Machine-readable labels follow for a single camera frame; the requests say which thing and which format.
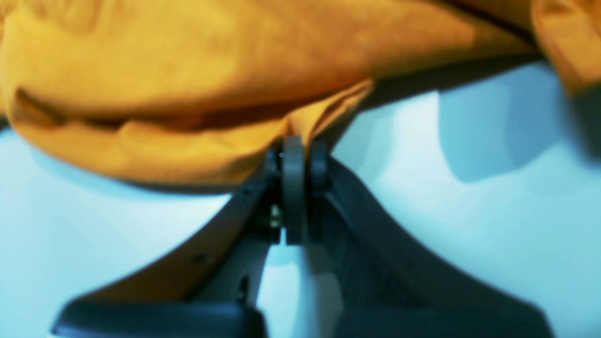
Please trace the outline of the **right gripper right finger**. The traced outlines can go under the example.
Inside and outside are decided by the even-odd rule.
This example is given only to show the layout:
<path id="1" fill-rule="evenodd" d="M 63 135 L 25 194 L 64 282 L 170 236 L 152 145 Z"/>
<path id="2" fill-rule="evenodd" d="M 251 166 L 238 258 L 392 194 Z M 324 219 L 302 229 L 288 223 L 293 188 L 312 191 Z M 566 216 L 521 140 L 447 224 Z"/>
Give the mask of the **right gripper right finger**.
<path id="1" fill-rule="evenodd" d="M 332 259 L 345 306 L 336 338 L 551 338 L 543 313 L 478 281 L 403 229 L 363 182 L 314 141 L 282 145 L 286 242 Z"/>

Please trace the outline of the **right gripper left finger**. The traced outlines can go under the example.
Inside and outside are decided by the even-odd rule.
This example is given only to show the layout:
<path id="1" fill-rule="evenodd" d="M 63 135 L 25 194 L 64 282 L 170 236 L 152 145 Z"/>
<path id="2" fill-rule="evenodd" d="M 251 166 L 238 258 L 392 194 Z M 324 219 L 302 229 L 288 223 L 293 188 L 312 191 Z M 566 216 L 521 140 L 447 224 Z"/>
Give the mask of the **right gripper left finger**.
<path id="1" fill-rule="evenodd" d="M 223 209 L 180 246 L 133 274 L 68 302 L 54 338 L 266 338 L 256 308 L 272 210 L 281 201 L 282 146 Z"/>

